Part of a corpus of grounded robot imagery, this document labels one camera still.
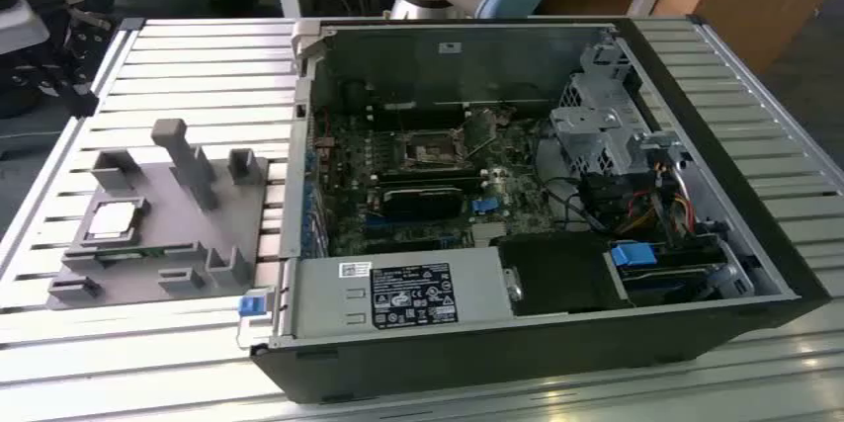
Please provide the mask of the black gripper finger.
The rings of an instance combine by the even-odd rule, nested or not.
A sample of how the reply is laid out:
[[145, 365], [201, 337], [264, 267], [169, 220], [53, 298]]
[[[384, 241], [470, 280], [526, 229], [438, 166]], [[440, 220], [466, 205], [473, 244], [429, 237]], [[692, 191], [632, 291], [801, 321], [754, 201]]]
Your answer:
[[66, 7], [65, 11], [62, 52], [68, 61], [70, 89], [65, 104], [73, 117], [88, 117], [96, 106], [92, 82], [109, 45], [109, 19], [76, 7]]
[[18, 63], [13, 65], [9, 75], [14, 86], [34, 88], [53, 97], [68, 92], [69, 81], [56, 64]]

